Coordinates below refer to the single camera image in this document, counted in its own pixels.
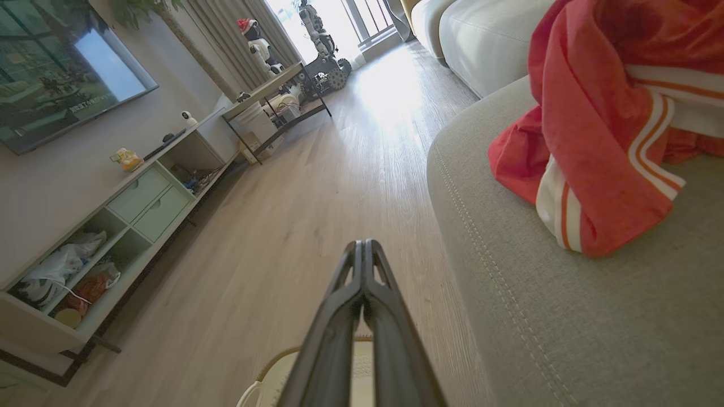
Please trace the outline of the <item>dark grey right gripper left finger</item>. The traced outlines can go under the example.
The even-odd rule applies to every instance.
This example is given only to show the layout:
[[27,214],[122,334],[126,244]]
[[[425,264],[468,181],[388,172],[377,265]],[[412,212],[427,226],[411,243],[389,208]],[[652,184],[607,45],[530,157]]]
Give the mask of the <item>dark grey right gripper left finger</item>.
[[364,243],[349,243],[279,397],[279,406],[349,406]]

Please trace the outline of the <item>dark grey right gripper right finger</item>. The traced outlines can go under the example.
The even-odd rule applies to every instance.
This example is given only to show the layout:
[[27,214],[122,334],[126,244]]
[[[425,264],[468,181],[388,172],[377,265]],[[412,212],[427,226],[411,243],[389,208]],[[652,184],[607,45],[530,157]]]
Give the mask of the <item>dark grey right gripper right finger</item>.
[[377,406],[447,406],[382,245],[364,242],[362,293],[365,324],[373,332]]

